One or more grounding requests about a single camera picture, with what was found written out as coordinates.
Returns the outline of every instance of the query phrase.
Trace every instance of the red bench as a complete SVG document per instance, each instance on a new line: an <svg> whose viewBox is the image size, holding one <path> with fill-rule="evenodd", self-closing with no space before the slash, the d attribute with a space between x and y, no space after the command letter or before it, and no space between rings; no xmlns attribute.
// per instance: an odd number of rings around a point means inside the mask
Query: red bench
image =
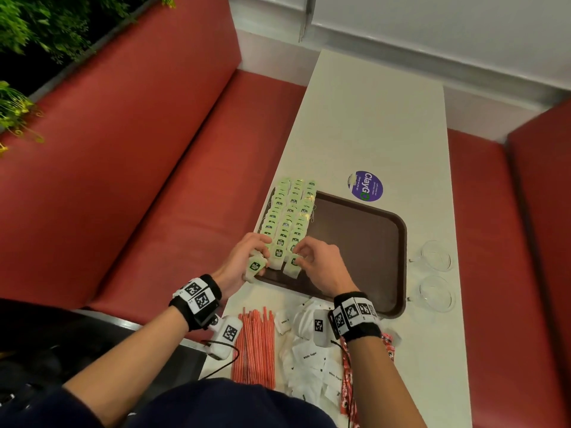
<svg viewBox="0 0 571 428"><path fill-rule="evenodd" d="M40 102L45 144L3 136L0 297L146 323L253 229L304 88L236 70L228 0L176 3ZM570 108L509 139L543 274L505 149L449 132L478 428L569 423Z"/></svg>

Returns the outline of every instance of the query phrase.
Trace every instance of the clear glass mug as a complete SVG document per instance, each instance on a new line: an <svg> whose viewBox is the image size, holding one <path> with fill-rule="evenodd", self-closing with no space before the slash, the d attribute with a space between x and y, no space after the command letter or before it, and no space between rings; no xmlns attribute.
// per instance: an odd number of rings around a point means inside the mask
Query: clear glass mug
<svg viewBox="0 0 571 428"><path fill-rule="evenodd" d="M439 272L448 272L454 267L451 255L437 240L429 240L420 248L420 255L409 259L409 262L423 261Z"/></svg>
<svg viewBox="0 0 571 428"><path fill-rule="evenodd" d="M456 295L446 280L440 276L431 275L420 281L415 291L407 297L407 301L436 312L445 313L456 306Z"/></svg>

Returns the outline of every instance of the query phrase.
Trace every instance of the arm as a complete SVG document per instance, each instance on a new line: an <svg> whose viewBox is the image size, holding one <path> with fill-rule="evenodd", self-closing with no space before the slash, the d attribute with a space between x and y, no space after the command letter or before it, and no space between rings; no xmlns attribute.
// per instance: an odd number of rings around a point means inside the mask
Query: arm
<svg viewBox="0 0 571 428"><path fill-rule="evenodd" d="M222 267L212 273L222 297L228 298L244 284L250 251L269 257L269 237L249 233L237 244ZM189 326L170 306L145 327L105 353L64 384L104 426L119 422L132 409L146 388L181 343Z"/></svg>
<svg viewBox="0 0 571 428"><path fill-rule="evenodd" d="M297 265L325 294L335 297L359 291L337 246L305 237L294 248L294 253L300 255ZM382 340L362 337L350 341L348 347L361 425L364 428L426 428Z"/></svg>

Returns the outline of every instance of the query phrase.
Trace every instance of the white table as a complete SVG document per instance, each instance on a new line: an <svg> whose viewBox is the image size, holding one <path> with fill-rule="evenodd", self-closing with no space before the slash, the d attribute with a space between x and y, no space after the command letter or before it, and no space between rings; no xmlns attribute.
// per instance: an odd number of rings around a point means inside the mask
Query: white table
<svg viewBox="0 0 571 428"><path fill-rule="evenodd" d="M367 204L404 220L409 257L417 255L425 241L435 239L457 259L442 85L323 50L274 183L283 176L315 179L322 192L360 201L347 187L349 175L356 171L368 171L381 180L383 195ZM430 273L421 264L409 264L408 293ZM426 424L471 427L457 263L441 276L456 292L451 312L427 315L408 306L401 317L383 324L403 339L396 349L396 367ZM243 307L279 310L306 299L263 282L247 283L231 298L225 314L238 314ZM208 359L201 375L218 366L220 362ZM230 368L220 375L229 377ZM276 384L279 389L281 379Z"/></svg>

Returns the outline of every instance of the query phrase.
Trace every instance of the round sticker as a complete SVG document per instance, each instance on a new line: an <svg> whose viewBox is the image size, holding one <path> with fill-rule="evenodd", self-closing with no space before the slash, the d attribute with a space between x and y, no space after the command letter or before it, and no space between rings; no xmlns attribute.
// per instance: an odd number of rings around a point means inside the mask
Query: round sticker
<svg viewBox="0 0 571 428"><path fill-rule="evenodd" d="M382 195L382 183L377 176L367 171L357 171L347 180L351 193L359 200L376 201Z"/></svg>

